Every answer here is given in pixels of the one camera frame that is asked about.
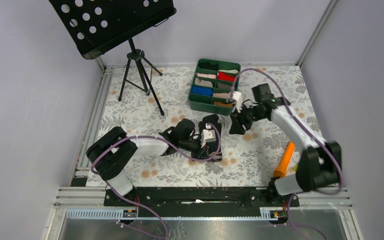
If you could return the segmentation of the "beige rolled cloth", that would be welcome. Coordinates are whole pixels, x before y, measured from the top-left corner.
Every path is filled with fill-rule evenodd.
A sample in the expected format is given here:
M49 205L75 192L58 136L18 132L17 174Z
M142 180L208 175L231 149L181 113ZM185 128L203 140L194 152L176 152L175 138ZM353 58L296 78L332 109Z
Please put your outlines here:
M213 85L213 83L211 81L200 79L198 77L196 77L194 79L194 84L196 86L207 87L207 88L213 88L214 87L214 85Z

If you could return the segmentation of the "grey rolled cloth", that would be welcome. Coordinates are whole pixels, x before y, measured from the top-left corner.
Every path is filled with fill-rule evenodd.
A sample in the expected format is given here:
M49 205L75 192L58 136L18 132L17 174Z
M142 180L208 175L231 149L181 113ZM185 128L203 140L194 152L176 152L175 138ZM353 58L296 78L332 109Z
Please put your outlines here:
M217 83L217 88L227 90L228 92L230 92L232 89L233 91L236 91L236 87L234 85L230 85L222 82Z

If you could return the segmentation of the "aluminium frame rails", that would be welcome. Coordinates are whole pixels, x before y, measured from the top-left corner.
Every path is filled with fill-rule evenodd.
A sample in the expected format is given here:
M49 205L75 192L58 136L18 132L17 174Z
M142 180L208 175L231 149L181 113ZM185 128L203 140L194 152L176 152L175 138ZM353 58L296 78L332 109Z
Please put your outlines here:
M108 93L110 87L110 83L106 80L106 77L112 74L111 70L113 69L112 66L107 65L103 61L102 55L96 59L88 61L95 61L98 64L101 77L99 80L99 87L95 93L93 104L88 115L87 124L83 132L82 143L79 147L78 160L75 167L73 168L73 173L75 174L79 173L82 169L87 169L90 166L90 162L86 160L86 148L91 146L92 139L98 135L98 127L100 126L100 122L97 120L97 118L103 116L103 95Z

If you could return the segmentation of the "black striped underwear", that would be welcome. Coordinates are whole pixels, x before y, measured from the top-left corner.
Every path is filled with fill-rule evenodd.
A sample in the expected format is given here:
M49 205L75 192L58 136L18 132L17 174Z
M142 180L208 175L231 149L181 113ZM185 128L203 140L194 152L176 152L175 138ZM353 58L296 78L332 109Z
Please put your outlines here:
M199 137L198 145L201 147L199 150L192 152L191 157L194 159L209 159L209 162L221 162L221 140L220 134L222 131L222 124L219 123L219 116L211 114L203 117L202 121L198 123Z

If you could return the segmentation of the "orange rolled cloth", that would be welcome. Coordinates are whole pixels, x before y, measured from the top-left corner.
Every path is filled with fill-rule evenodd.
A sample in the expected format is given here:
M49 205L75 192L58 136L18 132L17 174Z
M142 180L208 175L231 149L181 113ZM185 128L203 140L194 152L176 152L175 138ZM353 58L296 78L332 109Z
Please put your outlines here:
M227 102L221 102L221 101L215 101L213 104L215 106L224 107L224 108L233 108L234 107L233 103L227 103Z

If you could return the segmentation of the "green divided organizer tray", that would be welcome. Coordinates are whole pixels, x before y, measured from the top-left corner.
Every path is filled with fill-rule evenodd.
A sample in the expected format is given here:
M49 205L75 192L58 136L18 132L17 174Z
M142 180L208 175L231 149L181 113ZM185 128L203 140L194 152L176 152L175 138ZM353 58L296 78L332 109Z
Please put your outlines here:
M239 90L234 81L241 70L237 62L201 58L195 67L187 100L194 111L228 116L235 104L228 101L231 88Z

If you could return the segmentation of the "orange carrot toy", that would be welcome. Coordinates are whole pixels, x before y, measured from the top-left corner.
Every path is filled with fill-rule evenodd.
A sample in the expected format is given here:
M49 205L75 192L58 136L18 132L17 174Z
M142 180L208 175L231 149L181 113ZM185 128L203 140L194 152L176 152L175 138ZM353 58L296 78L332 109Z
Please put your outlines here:
M276 169L273 171L274 178L284 178L287 175L287 169L294 151L295 145L292 141L289 141Z

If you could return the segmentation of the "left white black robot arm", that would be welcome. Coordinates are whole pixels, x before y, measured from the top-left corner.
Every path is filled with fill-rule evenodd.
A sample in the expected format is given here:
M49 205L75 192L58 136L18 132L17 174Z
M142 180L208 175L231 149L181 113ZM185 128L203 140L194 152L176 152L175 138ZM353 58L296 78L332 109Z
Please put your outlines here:
M205 141L203 135L196 135L195 124L186 118L157 135L129 136L122 127L116 126L93 143L86 156L91 163L90 170L107 183L122 205L128 206L135 200L134 185L124 170L131 158L180 153L190 160L209 161L211 157L205 156Z

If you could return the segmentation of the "red rolled cloth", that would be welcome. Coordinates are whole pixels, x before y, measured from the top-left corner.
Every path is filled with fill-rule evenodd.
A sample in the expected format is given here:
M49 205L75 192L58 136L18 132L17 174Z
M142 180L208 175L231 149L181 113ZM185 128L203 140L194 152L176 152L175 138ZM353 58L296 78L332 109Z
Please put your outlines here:
M221 81L234 82L236 76L237 74L230 73L230 72L223 72L223 71L217 72L217 79Z

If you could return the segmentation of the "light pink rolled cloth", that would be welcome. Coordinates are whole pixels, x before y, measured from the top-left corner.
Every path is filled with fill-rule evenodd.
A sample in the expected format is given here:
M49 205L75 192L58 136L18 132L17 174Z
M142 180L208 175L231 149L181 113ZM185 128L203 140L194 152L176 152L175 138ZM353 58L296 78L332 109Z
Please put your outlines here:
M228 99L230 96L230 93L228 92L215 92L213 94L214 98L219 98L219 99Z

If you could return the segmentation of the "white rolled cloth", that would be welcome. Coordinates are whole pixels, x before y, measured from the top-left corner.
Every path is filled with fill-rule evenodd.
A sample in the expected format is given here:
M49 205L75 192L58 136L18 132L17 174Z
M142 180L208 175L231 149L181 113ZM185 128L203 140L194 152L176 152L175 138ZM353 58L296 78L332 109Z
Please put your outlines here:
M219 72L222 72L225 74L233 74L233 75L237 75L239 73L237 69L220 69Z

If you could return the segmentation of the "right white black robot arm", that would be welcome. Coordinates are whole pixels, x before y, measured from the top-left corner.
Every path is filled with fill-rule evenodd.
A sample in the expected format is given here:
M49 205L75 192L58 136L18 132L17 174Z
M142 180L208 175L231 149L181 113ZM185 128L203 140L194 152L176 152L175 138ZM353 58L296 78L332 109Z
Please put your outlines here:
M269 120L279 127L295 145L300 159L297 171L289 176L275 178L269 184L267 201L281 205L287 195L316 191L342 182L341 146L316 136L291 109L290 102L281 95L275 97L267 83L252 88L255 103L245 106L239 91L229 93L228 100L235 105L230 114L229 134L244 135L254 122Z

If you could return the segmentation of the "black rolled cloth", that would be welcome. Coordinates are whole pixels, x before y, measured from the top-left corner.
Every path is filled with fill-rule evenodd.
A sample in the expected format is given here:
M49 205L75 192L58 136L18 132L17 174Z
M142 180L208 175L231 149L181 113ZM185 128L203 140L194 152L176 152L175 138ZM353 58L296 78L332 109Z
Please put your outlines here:
M211 70L211 71L218 71L219 64L218 63L211 63L209 61L206 61L206 62L200 62L198 64L198 67L200 69L206 69L206 70Z

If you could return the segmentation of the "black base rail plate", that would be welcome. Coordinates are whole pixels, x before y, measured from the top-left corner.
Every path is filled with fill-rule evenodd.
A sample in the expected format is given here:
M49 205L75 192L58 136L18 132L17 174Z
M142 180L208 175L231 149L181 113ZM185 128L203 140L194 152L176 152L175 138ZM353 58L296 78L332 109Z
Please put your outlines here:
M118 197L105 192L105 207L134 207L139 203L161 217L261 217L261 209L282 211L300 205L297 197L281 196L264 187L134 187Z

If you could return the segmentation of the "black perforated music stand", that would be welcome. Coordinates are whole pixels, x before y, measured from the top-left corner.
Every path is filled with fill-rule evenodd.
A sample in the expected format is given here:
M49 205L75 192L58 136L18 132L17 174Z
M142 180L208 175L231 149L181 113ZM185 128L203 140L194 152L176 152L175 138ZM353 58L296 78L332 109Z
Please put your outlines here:
M97 59L128 42L130 52L126 55L121 87L128 83L129 69L135 62L142 86L133 86L152 94L160 114L165 114L143 63L160 76L162 72L146 58L143 50L135 47L133 38L175 15L177 10L172 0L51 0L49 3L85 60Z

